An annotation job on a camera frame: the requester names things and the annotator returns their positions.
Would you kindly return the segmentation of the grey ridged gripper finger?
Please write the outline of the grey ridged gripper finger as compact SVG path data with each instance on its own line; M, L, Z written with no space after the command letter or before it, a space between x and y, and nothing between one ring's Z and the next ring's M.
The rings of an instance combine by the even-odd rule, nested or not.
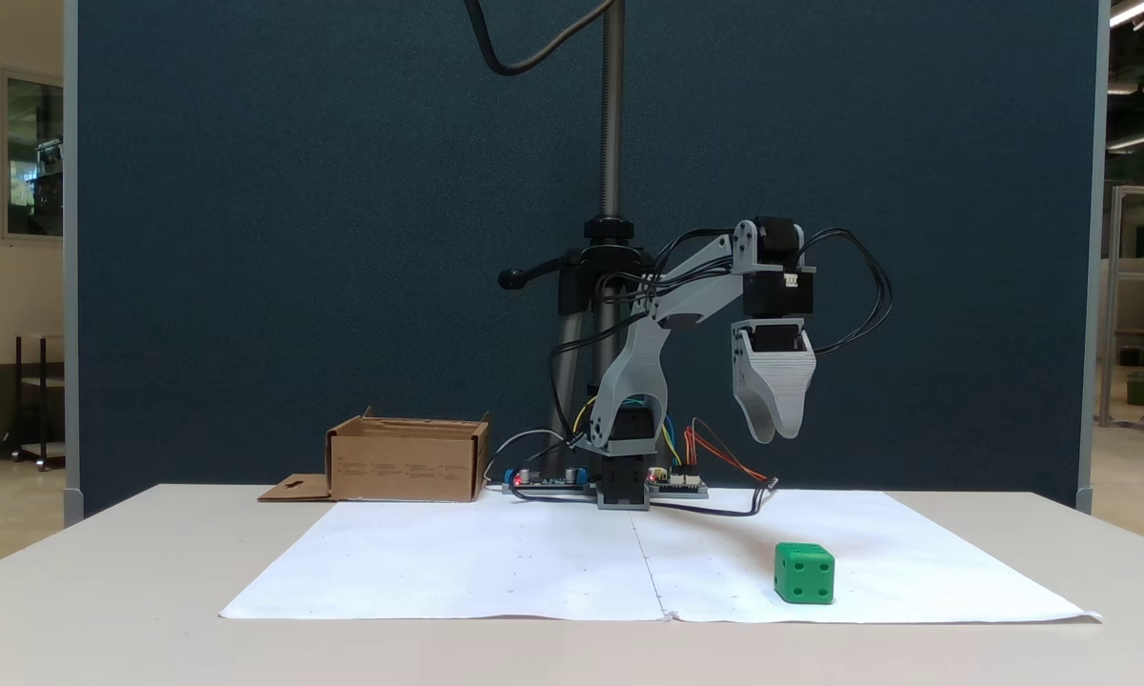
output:
M807 374L780 374L773 382L777 408L779 408L779 425L777 434L782 438L795 439L801 431L804 417L804 402L807 402L807 391L810 389L812 376Z

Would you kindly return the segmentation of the grey smooth gripper finger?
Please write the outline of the grey smooth gripper finger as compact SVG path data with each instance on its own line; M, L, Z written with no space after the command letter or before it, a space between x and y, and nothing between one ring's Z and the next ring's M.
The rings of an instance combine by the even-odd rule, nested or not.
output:
M733 396L755 442L769 444L779 425L772 370L733 370Z

